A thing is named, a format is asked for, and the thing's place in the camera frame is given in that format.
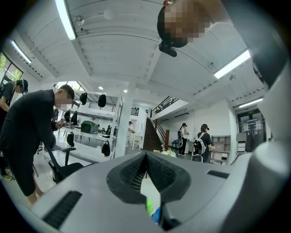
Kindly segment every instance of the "white backpack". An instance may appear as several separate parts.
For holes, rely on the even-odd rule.
[[[192,144],[192,156],[202,155],[205,152],[206,146],[204,145],[203,140],[201,139],[205,133],[201,133],[200,137],[196,137]]]

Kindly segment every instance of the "window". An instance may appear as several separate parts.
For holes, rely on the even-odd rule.
[[[6,76],[6,81],[17,81],[21,78],[22,74],[23,72],[20,69],[12,64],[3,53],[0,53],[0,78],[2,81],[4,76]]]
[[[68,84],[73,88],[74,91],[85,91],[81,85],[76,81],[65,81],[65,82],[58,82],[55,89],[59,89],[62,85]]]

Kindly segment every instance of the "stair railing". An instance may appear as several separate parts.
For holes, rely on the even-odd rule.
[[[168,150],[170,131],[169,130],[164,131],[162,126],[158,123],[158,120],[155,120],[153,122],[154,122],[154,126],[155,126],[155,131],[159,132],[159,134],[161,135],[161,138],[162,138],[162,143],[165,144],[165,149]]]

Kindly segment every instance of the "white ceiling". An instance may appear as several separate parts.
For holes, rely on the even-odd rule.
[[[222,98],[236,105],[258,95],[263,85],[253,73],[251,60],[232,71],[234,81],[229,81],[231,74],[218,81],[213,75],[246,50],[231,25],[214,26],[202,38],[177,49],[176,58],[161,53],[156,22],[162,3],[68,0],[71,17],[85,18],[83,26],[75,25],[78,38],[71,42],[54,0],[41,1],[24,17],[11,39],[32,60],[32,67],[43,76],[42,82],[86,81],[97,91],[98,86],[125,88],[128,81],[137,78],[138,90],[152,91],[144,96],[144,102],[152,102],[149,96],[160,101],[159,93],[161,99],[173,96],[197,102],[197,107],[208,107]],[[106,9],[116,13],[114,19],[104,17]],[[38,52],[47,64],[37,59]]]

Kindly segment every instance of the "camera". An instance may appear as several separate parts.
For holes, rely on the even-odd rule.
[[[159,44],[159,50],[163,53],[166,53],[167,55],[170,55],[172,57],[177,57],[177,52],[175,49],[173,49],[171,46],[165,44],[165,42],[161,42]]]

